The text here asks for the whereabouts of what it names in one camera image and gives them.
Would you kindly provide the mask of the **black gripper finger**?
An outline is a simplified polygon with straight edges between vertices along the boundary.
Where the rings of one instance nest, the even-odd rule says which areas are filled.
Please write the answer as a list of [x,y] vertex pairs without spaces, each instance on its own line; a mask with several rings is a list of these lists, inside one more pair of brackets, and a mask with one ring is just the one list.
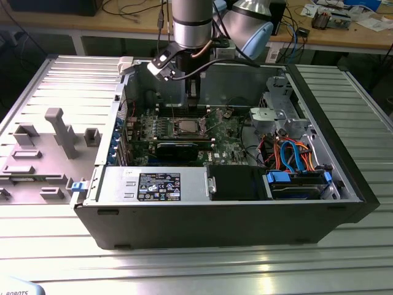
[[196,109],[200,100],[201,79],[187,79],[187,104],[189,109]]

